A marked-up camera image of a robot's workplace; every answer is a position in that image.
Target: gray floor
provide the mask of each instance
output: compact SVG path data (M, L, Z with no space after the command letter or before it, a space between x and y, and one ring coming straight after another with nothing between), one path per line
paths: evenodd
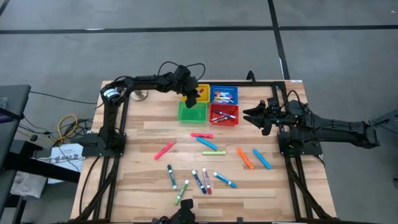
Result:
M280 0L275 8L280 26L398 24L394 0ZM271 25L267 1L11 0L0 17L0 29L237 25ZM290 76L304 81L317 114L367 120L398 107L398 30L281 35ZM272 31L0 35L2 85L28 83L33 90L78 100L96 101L102 80L149 75L166 60L203 62L207 79L244 78L248 70L257 79L282 78ZM93 112L90 105L31 95L25 115L54 130L66 114L90 118ZM392 184L398 177L398 140L383 129L378 134L382 146L373 150L322 144L335 208L344 220L398 219ZM75 190L75 184L47 186L40 200L27 203L23 221L68 220ZM12 212L6 210L0 222L9 223Z

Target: wooden tabletop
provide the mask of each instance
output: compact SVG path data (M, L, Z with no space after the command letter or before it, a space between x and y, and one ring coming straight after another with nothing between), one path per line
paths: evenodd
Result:
M303 83L286 81L287 91L296 90L302 102L307 102ZM284 158L279 154L276 138L277 128L272 128L269 136L243 119L242 111L253 108L260 100L272 97L270 87L239 87L239 124L235 127L206 124L180 123L177 121L178 103L181 95L174 92L159 93L149 91L144 101L131 100L126 120L127 144L121 158L113 201L112 222L151 222L152 218L171 216L180 207L174 205L179 190L172 190L167 164L172 165L174 175L181 189L185 179L190 181L183 199L192 198L198 222L233 222L236 217L245 221L294 221L294 211L290 197L289 184ZM93 131L102 126L103 107L96 110ZM197 142L190 133L212 133L219 150L226 150L225 156L203 156L202 151L209 148ZM154 156L170 141L174 145L159 160ZM249 169L236 148L241 147L254 169ZM267 170L252 153L257 149L271 164ZM88 169L95 158L84 161L71 218L78 216L81 189ZM302 156L303 168L309 191L325 209L335 216L325 169L313 156ZM98 189L102 158L94 166L89 176L83 196L86 207ZM197 170L201 181L202 168L207 168L210 176L212 194L203 194L192 176ZM229 178L237 188L222 183L213 173ZM305 216L302 195L297 189L301 214ZM106 192L101 204L100 218L104 217Z

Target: yellow cable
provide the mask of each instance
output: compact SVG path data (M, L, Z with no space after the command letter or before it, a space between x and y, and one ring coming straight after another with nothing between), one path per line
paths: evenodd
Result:
M62 135L62 132L61 132L62 123L63 123L67 118L74 118L74 119L75 119L75 125L73 126L72 130L70 130L66 135ZM59 133L59 135L60 135L60 138L57 139L57 141L60 141L61 144L63 144L63 140L64 140L66 137L69 137L69 135L71 135L71 134L76 130L76 127L77 127L77 126L78 126L78 121L77 121L77 117L76 117L74 114L70 114L70 115L64 116L64 117L60 120L60 122L58 123L58 129L57 129L57 131L58 131L58 133Z
M62 127L62 123L63 123L67 118L74 118L74 119L75 119L75 125L73 126L73 128L72 128L71 131L69 131L66 135L63 135L62 132L61 132L61 127ZM64 140L66 137L69 137L71 134L73 134L73 132L76 130L76 128L79 128L79 127L80 127L80 126L78 125L77 117L76 117L74 114L66 115L66 116L64 116L64 117L58 122L58 129L57 129L57 131L58 131L58 133L59 133L59 135L60 135L60 137L59 137L58 139L54 139L54 140L53 140L53 139L41 139L41 138L38 138L38 140L41 140L41 141L52 141L52 142L58 142L58 141L60 141L61 144L63 144L63 140ZM22 135L24 135L24 136L26 136L26 137L28 137L28 138L31 137L30 135L28 135L28 134L26 134L26 133L23 133L23 132L20 131L20 130L17 130L17 132L20 133L20 134L22 134Z

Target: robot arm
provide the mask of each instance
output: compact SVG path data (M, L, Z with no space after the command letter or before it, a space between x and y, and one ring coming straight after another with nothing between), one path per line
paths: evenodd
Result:
M120 105L128 100L134 90L157 90L162 93L174 91L187 96L187 108L196 104L199 97L196 87L198 81L191 77L190 70L179 65L174 73L159 76L123 77L105 85L100 93L104 103L103 126L99 133L87 134L79 139L83 148L83 156L116 156L124 151L126 137L115 129L116 117Z
M376 130L364 121L349 122L334 119L324 119L312 113L305 105L297 100L285 104L285 111L281 111L279 104L269 98L268 107L265 101L253 108L244 110L248 116L243 118L258 128L263 128L262 134L268 135L272 124L290 126L290 144L302 147L306 142L349 142L367 149L379 146Z

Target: green basket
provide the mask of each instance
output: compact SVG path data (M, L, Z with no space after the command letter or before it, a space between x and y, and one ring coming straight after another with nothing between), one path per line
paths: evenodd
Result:
M180 122L205 123L207 121L207 103L198 102L187 108L185 102L178 106L178 120Z

